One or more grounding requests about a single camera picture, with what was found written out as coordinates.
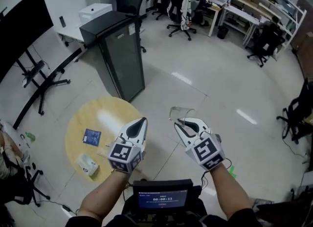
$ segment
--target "green object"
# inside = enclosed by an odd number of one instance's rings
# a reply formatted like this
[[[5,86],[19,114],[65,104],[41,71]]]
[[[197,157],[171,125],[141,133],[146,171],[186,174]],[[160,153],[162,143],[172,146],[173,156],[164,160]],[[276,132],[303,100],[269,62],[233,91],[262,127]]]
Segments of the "green object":
[[[36,140],[36,137],[30,132],[25,132],[25,135],[30,139],[31,142],[34,142]]]
[[[235,169],[235,166],[232,165],[231,168],[230,168],[229,173],[232,175],[232,177],[233,177],[234,179],[236,179],[237,175],[235,175],[235,174],[233,173],[234,169]]]

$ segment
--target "white shelving unit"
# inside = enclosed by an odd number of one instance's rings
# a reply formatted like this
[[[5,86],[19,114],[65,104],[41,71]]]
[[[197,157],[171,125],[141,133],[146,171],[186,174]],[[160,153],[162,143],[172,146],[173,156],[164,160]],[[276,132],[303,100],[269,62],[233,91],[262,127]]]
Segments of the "white shelving unit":
[[[283,44],[283,47],[281,48],[281,50],[279,51],[278,53],[278,56],[281,55],[281,53],[290,45],[291,41],[293,40],[293,38],[295,37],[296,33],[298,32],[299,30],[299,27],[301,26],[305,16],[306,16],[306,13],[307,11],[306,10],[301,10],[300,7],[298,7],[295,3],[292,3],[290,0],[285,0],[288,5],[290,7],[293,7],[295,9],[295,15],[294,17],[290,16],[288,14],[288,12],[286,12],[284,9],[281,8],[281,6],[279,6],[277,3],[273,3],[269,0],[262,0],[263,2],[266,3],[266,5],[264,5],[263,3],[261,2],[258,2],[258,3],[254,3],[252,1],[247,1],[247,0],[234,0],[236,1],[237,3],[241,3],[242,5],[246,5],[248,6],[249,8],[253,9],[256,13],[268,18],[268,19],[271,19],[272,16],[277,16],[279,19],[282,19],[284,18],[285,20],[288,19],[288,23],[294,23],[295,26],[294,27],[294,31],[289,31],[286,26],[284,25],[281,25],[280,24],[280,27],[283,31],[285,31],[286,34],[288,34],[290,36],[289,40],[287,40],[284,44]],[[278,15],[275,11],[273,11],[271,9],[271,7],[274,7],[275,9],[274,10],[277,10],[279,11],[280,15]],[[242,26],[240,23],[238,23],[238,26],[235,26],[227,21],[224,22],[225,24],[227,24],[228,26],[246,34],[246,30],[244,28],[244,26]]]

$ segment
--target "white wall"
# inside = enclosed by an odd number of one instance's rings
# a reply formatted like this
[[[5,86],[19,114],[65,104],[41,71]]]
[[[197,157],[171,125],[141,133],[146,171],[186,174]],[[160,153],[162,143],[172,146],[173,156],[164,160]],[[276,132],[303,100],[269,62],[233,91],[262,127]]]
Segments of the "white wall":
[[[8,7],[8,12],[21,0],[0,0],[0,10]],[[61,27],[59,17],[63,16],[67,24],[79,22],[78,11],[86,6],[85,0],[45,0],[54,26],[42,35],[33,45],[41,55],[41,57],[54,70],[61,62],[63,62],[78,45],[71,43],[70,47],[66,48],[61,42],[60,37],[55,30]],[[34,56],[35,61],[40,58],[32,47],[29,51]],[[27,56],[24,54],[20,61],[24,66],[32,66]],[[44,73],[50,74],[50,71],[45,67]],[[22,108],[35,91],[33,84],[28,85],[26,89],[22,88],[22,70],[19,67],[12,67],[6,77],[0,83],[0,118],[7,120],[13,124],[21,112]],[[41,77],[36,77],[39,84],[43,81]]]

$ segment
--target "small screen display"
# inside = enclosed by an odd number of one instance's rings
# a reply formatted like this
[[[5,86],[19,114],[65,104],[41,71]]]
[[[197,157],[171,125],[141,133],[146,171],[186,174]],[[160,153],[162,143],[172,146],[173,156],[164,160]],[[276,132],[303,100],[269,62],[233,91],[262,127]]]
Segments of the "small screen display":
[[[188,190],[166,192],[139,192],[139,207],[142,209],[176,208],[185,206]]]

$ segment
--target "white desk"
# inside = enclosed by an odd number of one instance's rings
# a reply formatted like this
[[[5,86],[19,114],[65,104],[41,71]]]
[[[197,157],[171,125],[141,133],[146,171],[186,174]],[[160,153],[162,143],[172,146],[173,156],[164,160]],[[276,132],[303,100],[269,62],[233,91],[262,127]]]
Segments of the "white desk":
[[[67,25],[64,28],[57,30],[57,33],[60,34],[61,36],[69,37],[83,43],[84,39],[82,33],[80,32],[79,27],[80,25],[78,27],[75,27],[73,25]]]
[[[208,8],[209,10],[213,10],[215,13],[214,13],[214,18],[213,18],[213,22],[212,22],[212,25],[211,25],[211,28],[209,30],[209,37],[212,36],[212,33],[213,33],[213,30],[214,30],[214,27],[215,27],[215,23],[216,23],[216,20],[217,20],[217,17],[219,15],[219,12],[222,10],[221,8],[218,8],[218,7],[214,7],[214,6],[211,6]]]
[[[249,30],[246,33],[243,32],[241,29],[237,29],[237,30],[239,30],[239,31],[241,31],[241,32],[246,34],[245,37],[244,37],[243,46],[247,46],[247,44],[249,43],[249,41],[250,41],[250,39],[251,39],[251,37],[252,37],[256,27],[260,24],[260,21],[257,18],[249,15],[247,12],[242,11],[240,9],[237,9],[236,7],[230,5],[230,6],[226,6],[224,8],[224,11],[223,11],[223,14],[222,14],[222,18],[220,20],[220,25],[224,24],[224,20],[225,20],[226,14],[229,13],[229,12],[231,12],[231,13],[237,15],[237,16],[240,16],[240,17],[242,17],[242,18],[244,18],[244,19],[246,19],[247,21],[250,22],[250,28],[249,28]]]

